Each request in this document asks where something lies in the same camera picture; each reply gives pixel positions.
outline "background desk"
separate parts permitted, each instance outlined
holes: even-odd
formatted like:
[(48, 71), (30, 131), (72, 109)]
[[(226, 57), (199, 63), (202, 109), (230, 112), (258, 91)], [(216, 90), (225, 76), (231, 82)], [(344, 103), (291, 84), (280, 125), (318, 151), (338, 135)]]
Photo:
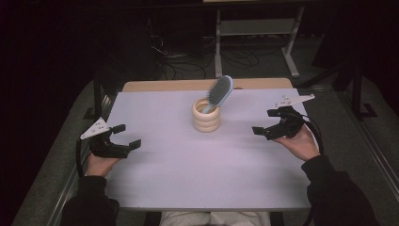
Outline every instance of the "background desk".
[[(253, 125), (276, 124), (279, 118), (268, 119), (266, 110), (274, 108), (282, 94), (297, 95), (297, 91), (260, 89), (276, 88), (278, 82), (289, 88), (288, 79), (234, 81), (235, 87), (243, 89), (231, 93), (222, 106), (222, 124), (210, 134), (194, 129), (190, 109), (206, 95), (213, 80), (127, 84), (124, 90), (142, 87), (149, 91), (118, 95), (107, 123), (125, 123), (126, 131), (111, 140), (126, 144), (142, 138), (142, 146), (109, 174), (109, 197), (121, 207), (140, 210), (309, 208), (309, 182), (300, 169), (302, 161), (251, 131)], [(256, 89), (249, 90), (251, 84)], [(295, 108), (305, 113), (303, 105)]]

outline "person's right hand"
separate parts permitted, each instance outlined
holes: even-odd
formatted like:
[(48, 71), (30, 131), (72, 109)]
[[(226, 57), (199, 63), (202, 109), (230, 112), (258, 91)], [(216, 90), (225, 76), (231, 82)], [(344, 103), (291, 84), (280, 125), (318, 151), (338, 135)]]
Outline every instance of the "person's right hand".
[(311, 135), (311, 131), (309, 131), (306, 125), (302, 126), (295, 137), (280, 137), (274, 139), (274, 141), (282, 144), (290, 150), (295, 157), (305, 162), (317, 155), (320, 155), (316, 143), (313, 140), (313, 136)]

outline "black sleeve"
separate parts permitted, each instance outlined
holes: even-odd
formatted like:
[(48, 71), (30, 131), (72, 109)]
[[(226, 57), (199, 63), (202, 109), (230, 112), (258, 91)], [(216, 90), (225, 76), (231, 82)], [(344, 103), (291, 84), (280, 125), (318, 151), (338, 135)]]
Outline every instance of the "black sleeve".
[(105, 186), (101, 176), (80, 178), (76, 196), (62, 210), (61, 226), (116, 225), (119, 203), (105, 196)]
[(336, 171), (324, 155), (302, 165), (311, 184), (308, 198), (315, 226), (379, 225), (371, 204), (345, 171)]

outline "dark background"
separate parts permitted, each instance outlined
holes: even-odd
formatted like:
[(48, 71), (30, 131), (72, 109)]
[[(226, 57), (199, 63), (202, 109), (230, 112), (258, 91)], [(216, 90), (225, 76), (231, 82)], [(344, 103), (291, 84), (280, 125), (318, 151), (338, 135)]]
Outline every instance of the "dark background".
[[(104, 65), (116, 74), (102, 77), (108, 93), (117, 91), (128, 80), (159, 77), (162, 58), (150, 48), (153, 40), (146, 26), (148, 12), (104, 16), (81, 10), (104, 7), (105, 3), (60, 0), (0, 3), (4, 103), (1, 124), (5, 125), (0, 155), (2, 225), (11, 224), (73, 101), (93, 74)], [(122, 7), (137, 4), (113, 3)], [(334, 8), (307, 8), (299, 32), (326, 34), (314, 64), (328, 69), (349, 56), (380, 87), (396, 112), (399, 112), (394, 92), (399, 75), (398, 9), (393, 1), (369, 4), (350, 1)], [(189, 15), (192, 17), (176, 11), (158, 12), (153, 29), (167, 39), (170, 37), (171, 45), (176, 44), (172, 41), (178, 36), (190, 40), (191, 48), (198, 50), (202, 35), (214, 30), (214, 20), (199, 12)], [(182, 33), (177, 25), (181, 22), (197, 29)], [(123, 67), (115, 65), (116, 60), (110, 60), (111, 56), (117, 57)]]

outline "gray floor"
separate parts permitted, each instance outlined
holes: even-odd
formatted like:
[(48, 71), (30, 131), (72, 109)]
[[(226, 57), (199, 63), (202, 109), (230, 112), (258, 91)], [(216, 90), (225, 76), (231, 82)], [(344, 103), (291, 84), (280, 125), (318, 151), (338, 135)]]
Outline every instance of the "gray floor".
[[(222, 49), (224, 74), (233, 78), (287, 77), (296, 85), (324, 71), (311, 65), (320, 38), (299, 37), (295, 43), (292, 55), (300, 73), (297, 79), (290, 76), (279, 50), (279, 47), (286, 42), (286, 38), (269, 37), (262, 40), (265, 42), (256, 47), (256, 51), (240, 41), (234, 43), (228, 40), (230, 43), (228, 46), (225, 43), (226, 46)], [(161, 79), (171, 79), (173, 76), (175, 79), (212, 78), (215, 76), (213, 49), (208, 50), (204, 57), (178, 56), (178, 54), (170, 56), (167, 60), (168, 66), (165, 67), (166, 74)], [(356, 120), (348, 109), (350, 88), (346, 92), (332, 90), (331, 83), (334, 78), (335, 75), (332, 75), (311, 88), (301, 89), (299, 91), (301, 94), (314, 93), (316, 96), (314, 100), (304, 105), (309, 116), (317, 121), (322, 131), (326, 154), (330, 156), (333, 165), (337, 170), (349, 172), (351, 178), (370, 200), (381, 225), (397, 225), (399, 202), (392, 192), (395, 187), (388, 183), (389, 178), (382, 173), (383, 169), (375, 161), (373, 151), (377, 147), (387, 159), (391, 170), (399, 172), (397, 152), (399, 143), (396, 137), (399, 129), (398, 118), (384, 102), (374, 84), (363, 79), (362, 101), (371, 104), (378, 117), (367, 118), (363, 122)], [(59, 207), (63, 204), (58, 201), (66, 201), (71, 195), (65, 192), (63, 187), (71, 183), (71, 175), (75, 175), (74, 140), (70, 137), (77, 137), (84, 128), (88, 127), (90, 121), (83, 120), (83, 116), (92, 104), (92, 85), (88, 84), (76, 100), (13, 225), (56, 225), (54, 219), (59, 216)], [(284, 213), (285, 225), (302, 225), (307, 214), (307, 212)], [(117, 223), (119, 226), (141, 226), (144, 217), (144, 212), (121, 209)]]

